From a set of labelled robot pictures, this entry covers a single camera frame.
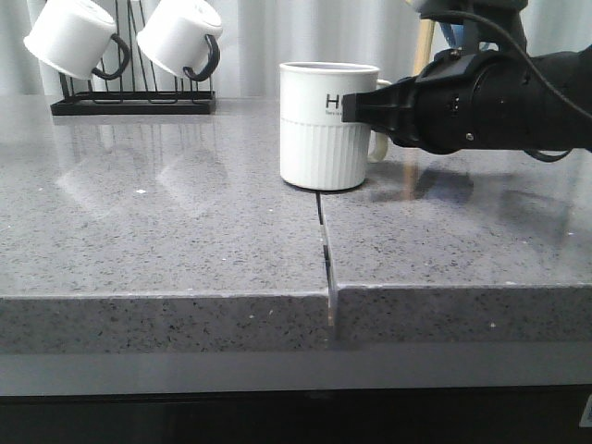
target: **speckled countertop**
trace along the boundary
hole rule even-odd
[[[338,339],[592,340],[592,155],[394,149],[322,209]]]
[[[590,154],[393,149],[317,196],[279,178],[276,102],[50,103],[0,103],[0,353],[592,340]]]
[[[278,170],[276,104],[56,117],[0,102],[0,352],[316,350],[314,193]]]

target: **white mug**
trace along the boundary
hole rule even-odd
[[[161,0],[137,35],[138,46],[157,66],[177,77],[203,81],[220,60],[216,39],[222,20],[204,0]],[[207,63],[201,72],[194,69]]]
[[[119,68],[107,74],[97,68],[109,41],[123,53]],[[113,18],[91,0],[48,0],[23,42],[42,62],[75,79],[118,78],[130,61],[128,46],[117,35]]]
[[[341,121],[343,96],[368,93],[379,69],[347,63],[283,63],[280,71],[280,176],[311,190],[347,190],[365,179],[368,161],[387,154],[389,139],[376,135],[368,155],[370,127]]]

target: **wooden handle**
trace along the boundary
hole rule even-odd
[[[436,23],[432,20],[421,20],[419,23],[419,35],[415,47],[415,60],[413,62],[413,75],[416,76],[426,67],[432,55],[432,42],[434,42],[434,29]],[[419,179],[419,168],[417,166],[417,151],[404,150],[403,154],[403,182],[405,188],[403,198],[412,200],[415,184]]]

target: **mug rack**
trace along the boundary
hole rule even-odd
[[[52,114],[54,116],[212,114],[216,110],[216,92],[212,77],[210,76],[206,81],[208,89],[200,90],[197,81],[178,79],[171,74],[166,74],[174,79],[174,89],[159,89],[154,64],[142,54],[135,41],[136,34],[146,24],[142,0],[114,0],[114,2],[117,34],[126,41],[131,52],[126,71],[117,80],[101,80],[105,86],[103,91],[96,91],[97,88],[93,87],[92,80],[88,80],[86,88],[81,89],[79,80],[59,73],[64,98],[51,105]],[[125,29],[127,29],[127,35],[122,35],[121,31]],[[120,51],[117,51],[117,58],[121,63]],[[103,59],[100,65],[105,71]],[[114,82],[118,83],[116,88],[113,87]]]

